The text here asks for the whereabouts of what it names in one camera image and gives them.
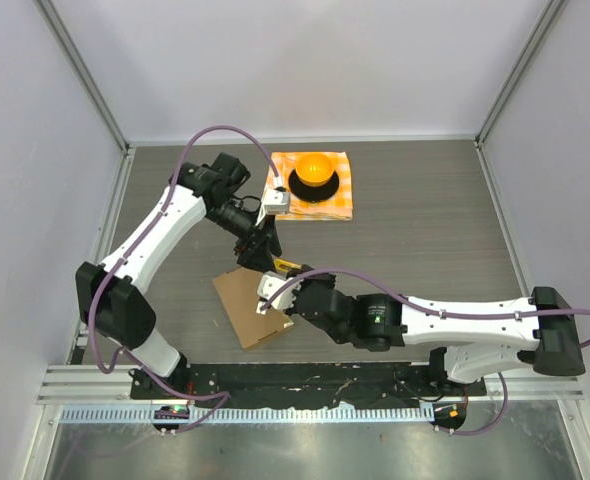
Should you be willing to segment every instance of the shiny floor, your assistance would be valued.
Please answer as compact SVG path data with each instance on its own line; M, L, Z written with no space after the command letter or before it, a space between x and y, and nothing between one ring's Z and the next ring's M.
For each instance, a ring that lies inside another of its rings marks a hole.
M472 141L272 144L273 151L346 151L353 178L350 222L279 222L284 257L318 267L374 276L399 292L453 301L494 301L520 295L508 251ZM159 199L181 148L138 148L114 246L124 241ZM243 193L261 195L266 161L252 145L200 146L193 163L220 151L239 157L253 177ZM426 348L387 353L337 346L304 321L289 333L244 352L212 278L235 268L235 239L204 220L158 271L147 292L157 327L193 362L321 362L426 359ZM342 277L347 294L373 292ZM114 346L102 342L107 358ZM85 362L91 362L90 354Z
M466 428L496 404L470 406ZM511 402L489 433L449 437L426 424L201 427L176 438L149 425L63 425L50 480L566 480L581 475L556 402ZM142 442L127 445L148 436Z

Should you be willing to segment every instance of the orange bowl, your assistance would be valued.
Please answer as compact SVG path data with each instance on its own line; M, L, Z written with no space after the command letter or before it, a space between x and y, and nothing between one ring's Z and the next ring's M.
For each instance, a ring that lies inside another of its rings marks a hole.
M307 153L295 164L295 173L309 187L321 187L330 180L334 172L332 160L323 153Z

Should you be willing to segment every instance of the white wall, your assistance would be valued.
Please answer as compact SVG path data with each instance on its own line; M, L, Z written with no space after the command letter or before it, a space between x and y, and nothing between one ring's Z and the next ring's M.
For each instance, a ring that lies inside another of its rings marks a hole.
M569 2L488 143L531 284L590 308L590 0ZM590 335L590 319L578 318ZM590 402L590 348L582 385Z
M19 478L119 152L33 2L0 2L0 479Z
M128 139L183 143L475 134L547 2L54 3Z

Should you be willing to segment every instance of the cardboard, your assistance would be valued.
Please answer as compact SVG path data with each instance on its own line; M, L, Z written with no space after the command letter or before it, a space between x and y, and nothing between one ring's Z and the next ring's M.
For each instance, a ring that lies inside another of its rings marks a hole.
M260 272L238 268L213 279L213 284L233 324L239 343L250 350L293 328L283 313L270 309L266 315L256 313Z

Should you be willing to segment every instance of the orange checkered cloth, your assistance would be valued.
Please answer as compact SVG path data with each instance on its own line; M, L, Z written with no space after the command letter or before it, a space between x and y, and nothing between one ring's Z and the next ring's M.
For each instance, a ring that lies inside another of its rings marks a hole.
M274 152L272 154L273 162L284 181L284 187L289 192L288 176L295 169L297 160L309 153L311 152ZM339 176L337 193L319 203L305 202L291 193L291 208L286 215L277 215L278 220L351 220L353 218L353 188L348 157L345 152L322 153L331 159ZM275 188L275 176L270 168L266 178L266 188Z

